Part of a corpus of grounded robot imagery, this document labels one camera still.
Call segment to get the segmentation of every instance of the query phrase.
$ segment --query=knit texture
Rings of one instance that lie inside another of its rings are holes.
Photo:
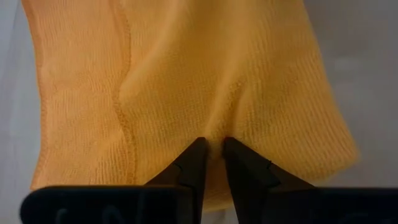
[[[195,138],[205,210],[231,205],[232,136],[305,180],[356,159],[301,0],[22,0],[41,152],[32,188],[144,184]]]

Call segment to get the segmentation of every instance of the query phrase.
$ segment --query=yellow knit fabric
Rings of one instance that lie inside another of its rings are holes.
[[[231,205],[220,145],[305,180],[356,158],[301,0],[22,0],[41,96],[32,188],[144,184],[195,138],[205,210]]]

